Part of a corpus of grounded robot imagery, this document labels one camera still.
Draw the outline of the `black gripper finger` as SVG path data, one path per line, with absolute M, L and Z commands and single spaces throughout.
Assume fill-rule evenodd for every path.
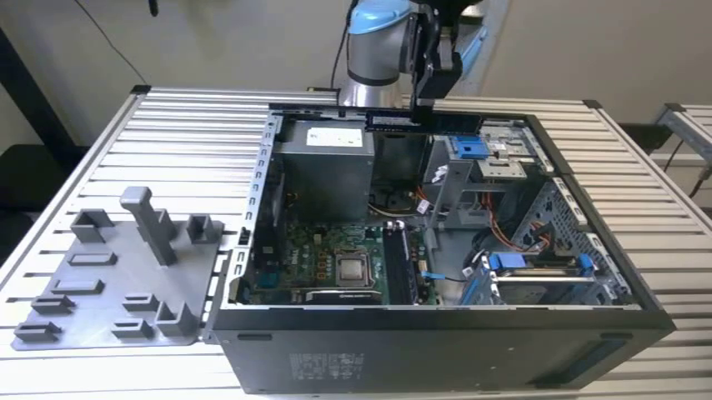
M 463 58 L 456 51 L 458 29 L 435 14 L 420 14 L 412 51 L 411 120 L 425 123 L 435 102 L 447 97 L 463 74 Z

